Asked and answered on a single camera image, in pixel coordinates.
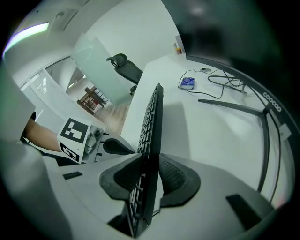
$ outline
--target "blue packet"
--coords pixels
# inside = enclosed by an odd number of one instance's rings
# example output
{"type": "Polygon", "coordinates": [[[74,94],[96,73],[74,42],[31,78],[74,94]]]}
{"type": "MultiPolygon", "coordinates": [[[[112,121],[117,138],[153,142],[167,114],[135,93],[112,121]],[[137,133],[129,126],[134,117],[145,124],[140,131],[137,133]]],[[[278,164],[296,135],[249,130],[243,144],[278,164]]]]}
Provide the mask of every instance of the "blue packet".
{"type": "Polygon", "coordinates": [[[195,87],[195,78],[193,77],[184,77],[181,81],[180,88],[186,90],[192,90],[195,87]]]}

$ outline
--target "office chair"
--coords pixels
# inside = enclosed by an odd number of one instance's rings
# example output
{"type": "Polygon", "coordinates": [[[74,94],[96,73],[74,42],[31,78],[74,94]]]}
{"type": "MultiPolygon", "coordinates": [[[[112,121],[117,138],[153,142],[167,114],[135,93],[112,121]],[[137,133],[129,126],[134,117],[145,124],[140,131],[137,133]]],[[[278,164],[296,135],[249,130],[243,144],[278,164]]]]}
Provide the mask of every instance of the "office chair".
{"type": "Polygon", "coordinates": [[[133,62],[128,61],[126,55],[119,53],[106,59],[115,67],[114,70],[134,84],[138,84],[143,71],[139,69],[133,62]]]}

